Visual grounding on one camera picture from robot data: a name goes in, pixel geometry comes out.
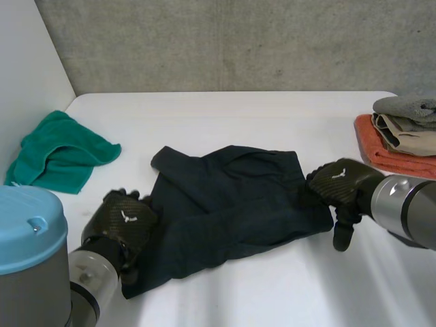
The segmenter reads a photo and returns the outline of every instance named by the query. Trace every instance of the white wall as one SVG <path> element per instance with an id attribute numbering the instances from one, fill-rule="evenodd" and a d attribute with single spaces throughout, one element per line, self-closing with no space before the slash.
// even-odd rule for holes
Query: white wall
<path id="1" fill-rule="evenodd" d="M 0 183 L 23 136 L 76 96 L 33 0 L 0 0 Z"/>

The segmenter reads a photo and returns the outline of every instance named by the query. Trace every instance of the black cloth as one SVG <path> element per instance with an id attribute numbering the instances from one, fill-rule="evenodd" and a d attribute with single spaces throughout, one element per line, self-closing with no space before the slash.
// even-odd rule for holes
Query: black cloth
<path id="1" fill-rule="evenodd" d="M 126 298 L 333 226 L 293 151 L 228 146 L 199 158 L 165 147 L 151 165 L 160 171 L 151 208 L 161 221 L 139 256 L 138 280 L 123 285 Z"/>

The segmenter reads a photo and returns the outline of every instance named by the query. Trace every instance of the light blue container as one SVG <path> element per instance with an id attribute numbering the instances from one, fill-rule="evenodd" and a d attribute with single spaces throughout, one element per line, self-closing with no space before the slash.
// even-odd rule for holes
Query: light blue container
<path id="1" fill-rule="evenodd" d="M 53 193 L 0 186 L 0 326 L 69 326 L 67 221 Z"/>

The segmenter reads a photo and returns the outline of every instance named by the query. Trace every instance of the concrete wall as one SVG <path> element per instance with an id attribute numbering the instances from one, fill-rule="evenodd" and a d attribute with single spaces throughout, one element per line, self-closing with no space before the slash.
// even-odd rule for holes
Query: concrete wall
<path id="1" fill-rule="evenodd" d="M 77 94 L 436 89 L 434 0 L 36 0 Z"/>
<path id="2" fill-rule="evenodd" d="M 0 1 L 0 184 L 20 141 L 76 96 L 33 0 Z"/>

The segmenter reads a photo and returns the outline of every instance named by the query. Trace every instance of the blue lid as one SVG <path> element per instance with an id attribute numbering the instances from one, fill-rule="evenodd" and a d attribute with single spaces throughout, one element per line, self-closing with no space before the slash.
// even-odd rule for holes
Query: blue lid
<path id="1" fill-rule="evenodd" d="M 36 266 L 67 239 L 55 194 L 33 186 L 0 186 L 0 275 Z"/>

